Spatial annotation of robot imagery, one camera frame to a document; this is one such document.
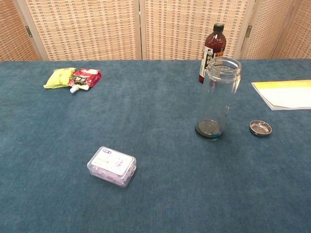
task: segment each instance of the white cap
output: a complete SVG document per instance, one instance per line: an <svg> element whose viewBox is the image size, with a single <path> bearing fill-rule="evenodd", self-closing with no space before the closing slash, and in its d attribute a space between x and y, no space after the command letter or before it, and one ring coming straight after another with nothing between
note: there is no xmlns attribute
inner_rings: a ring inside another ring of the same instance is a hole
<svg viewBox="0 0 311 233"><path fill-rule="evenodd" d="M79 90L79 87L78 86L72 86L72 88L70 88L70 92L71 93L75 93L77 90Z"/></svg>

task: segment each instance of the brown plastic bottle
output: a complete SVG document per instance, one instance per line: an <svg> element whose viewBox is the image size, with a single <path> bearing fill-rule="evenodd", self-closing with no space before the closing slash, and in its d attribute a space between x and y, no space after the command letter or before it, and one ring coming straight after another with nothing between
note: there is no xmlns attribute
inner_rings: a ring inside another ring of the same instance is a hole
<svg viewBox="0 0 311 233"><path fill-rule="evenodd" d="M213 33L207 36L203 48L199 82L204 82L205 71L209 61L214 57L221 57L224 54L226 39L223 34L224 24L215 23Z"/></svg>

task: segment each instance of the paper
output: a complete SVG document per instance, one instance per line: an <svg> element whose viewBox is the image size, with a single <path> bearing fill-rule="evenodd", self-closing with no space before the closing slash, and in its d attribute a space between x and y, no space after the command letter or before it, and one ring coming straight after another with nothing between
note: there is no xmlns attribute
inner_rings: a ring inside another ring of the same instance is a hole
<svg viewBox="0 0 311 233"><path fill-rule="evenodd" d="M252 86L271 110L311 109L311 80L256 82Z"/></svg>

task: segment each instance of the glass bottle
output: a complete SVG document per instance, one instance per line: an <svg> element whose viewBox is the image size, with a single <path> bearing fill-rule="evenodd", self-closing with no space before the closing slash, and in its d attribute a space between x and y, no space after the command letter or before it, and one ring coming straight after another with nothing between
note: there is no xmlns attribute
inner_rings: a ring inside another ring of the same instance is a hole
<svg viewBox="0 0 311 233"><path fill-rule="evenodd" d="M196 131L215 140L222 134L234 94L241 79L242 65L227 57L213 58L207 67L203 83Z"/></svg>
<svg viewBox="0 0 311 233"><path fill-rule="evenodd" d="M221 57L224 54L226 46L226 38L223 34L224 24L215 23L213 33L207 36L205 46L203 48L203 58L201 61L199 82L204 82L205 71L208 63L214 57Z"/></svg>

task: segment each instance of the jar lid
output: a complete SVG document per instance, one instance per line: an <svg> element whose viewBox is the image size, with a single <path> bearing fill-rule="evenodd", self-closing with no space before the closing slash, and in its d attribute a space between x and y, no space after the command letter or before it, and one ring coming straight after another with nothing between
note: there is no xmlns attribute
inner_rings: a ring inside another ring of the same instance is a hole
<svg viewBox="0 0 311 233"><path fill-rule="evenodd" d="M271 126L262 120L253 120L249 123L249 131L258 137L267 137L271 134Z"/></svg>
<svg viewBox="0 0 311 233"><path fill-rule="evenodd" d="M222 32L224 30L224 24L223 23L215 23L213 31L215 32Z"/></svg>

